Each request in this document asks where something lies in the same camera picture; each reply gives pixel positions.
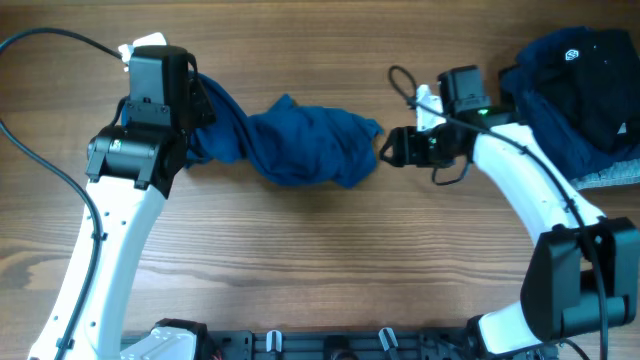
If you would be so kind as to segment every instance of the logo on bag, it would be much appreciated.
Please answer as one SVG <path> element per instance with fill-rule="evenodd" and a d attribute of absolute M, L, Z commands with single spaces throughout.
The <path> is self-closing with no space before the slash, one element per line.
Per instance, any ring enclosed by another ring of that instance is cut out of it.
<path fill-rule="evenodd" d="M 580 56 L 580 52 L 576 49 L 571 49 L 564 54 L 564 59 L 566 61 L 571 61 L 576 59 L 578 56 Z"/>

